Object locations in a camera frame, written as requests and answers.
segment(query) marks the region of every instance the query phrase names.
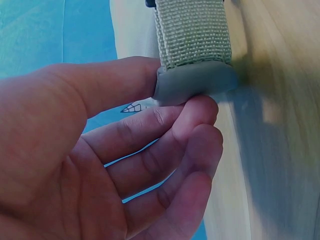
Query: blue fabric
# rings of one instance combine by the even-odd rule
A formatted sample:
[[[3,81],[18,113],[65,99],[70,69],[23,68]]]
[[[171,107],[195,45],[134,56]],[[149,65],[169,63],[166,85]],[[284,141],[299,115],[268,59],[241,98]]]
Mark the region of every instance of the blue fabric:
[[[0,0],[0,78],[116,58],[109,0]],[[124,107],[89,119],[84,132],[127,117]],[[206,239],[202,223],[193,240]]]

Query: hand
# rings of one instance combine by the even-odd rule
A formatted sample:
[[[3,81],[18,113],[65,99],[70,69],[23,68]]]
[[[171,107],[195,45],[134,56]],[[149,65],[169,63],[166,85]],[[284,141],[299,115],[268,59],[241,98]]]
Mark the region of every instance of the hand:
[[[1,239],[193,236],[222,154],[211,98],[150,108],[82,134],[99,112],[152,96],[158,67],[133,57],[56,64],[0,81]],[[122,203],[174,170],[159,188]]]

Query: gray rubber tip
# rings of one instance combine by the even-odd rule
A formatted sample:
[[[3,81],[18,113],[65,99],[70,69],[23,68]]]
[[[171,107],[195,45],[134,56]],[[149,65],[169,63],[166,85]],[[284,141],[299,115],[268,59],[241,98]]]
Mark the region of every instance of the gray rubber tip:
[[[212,96],[233,90],[238,84],[235,70],[220,61],[203,61],[168,71],[160,67],[152,98],[159,106],[176,106],[196,95]]]

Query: black buckle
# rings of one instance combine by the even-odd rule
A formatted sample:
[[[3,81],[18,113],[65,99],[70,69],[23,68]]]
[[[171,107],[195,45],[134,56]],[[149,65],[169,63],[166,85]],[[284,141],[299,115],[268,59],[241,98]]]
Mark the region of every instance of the black buckle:
[[[156,0],[145,0],[145,5],[148,8],[156,8],[157,7]]]

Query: woven strap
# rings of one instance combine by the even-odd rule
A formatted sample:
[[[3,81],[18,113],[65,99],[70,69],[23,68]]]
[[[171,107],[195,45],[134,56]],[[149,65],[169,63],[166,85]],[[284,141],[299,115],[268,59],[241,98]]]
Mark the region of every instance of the woven strap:
[[[155,0],[164,70],[202,61],[231,61],[223,0]]]

